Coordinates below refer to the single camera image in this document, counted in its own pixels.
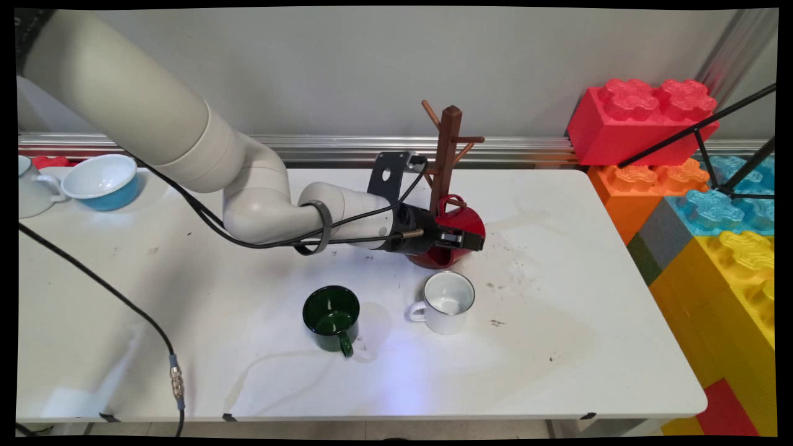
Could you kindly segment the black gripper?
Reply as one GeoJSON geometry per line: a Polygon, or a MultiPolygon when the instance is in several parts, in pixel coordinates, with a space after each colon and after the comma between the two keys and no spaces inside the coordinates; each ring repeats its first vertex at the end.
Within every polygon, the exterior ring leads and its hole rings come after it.
{"type": "Polygon", "coordinates": [[[480,234],[457,228],[439,228],[433,212],[404,203],[394,209],[392,229],[393,235],[408,234],[409,237],[389,240],[387,251],[406,256],[421,256],[437,245],[458,246],[468,251],[484,248],[485,239],[480,234]]]}

